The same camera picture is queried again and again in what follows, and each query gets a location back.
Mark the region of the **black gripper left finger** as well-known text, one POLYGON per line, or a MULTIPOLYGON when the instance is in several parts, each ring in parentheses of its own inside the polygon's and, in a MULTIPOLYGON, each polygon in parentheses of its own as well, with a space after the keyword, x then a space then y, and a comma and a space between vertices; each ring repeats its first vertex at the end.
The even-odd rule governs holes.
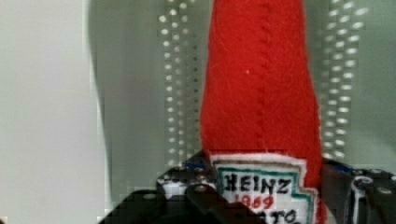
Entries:
POLYGON ((219 194, 215 169, 200 151, 160 175, 155 189, 132 192, 99 224, 263 224, 263 220, 219 194))

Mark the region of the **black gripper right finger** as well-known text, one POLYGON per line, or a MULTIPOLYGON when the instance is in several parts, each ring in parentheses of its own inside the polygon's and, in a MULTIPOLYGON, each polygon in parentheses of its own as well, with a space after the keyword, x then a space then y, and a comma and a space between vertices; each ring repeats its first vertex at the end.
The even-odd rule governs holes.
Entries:
POLYGON ((336 224, 396 224, 395 174, 323 160, 321 200, 336 224))

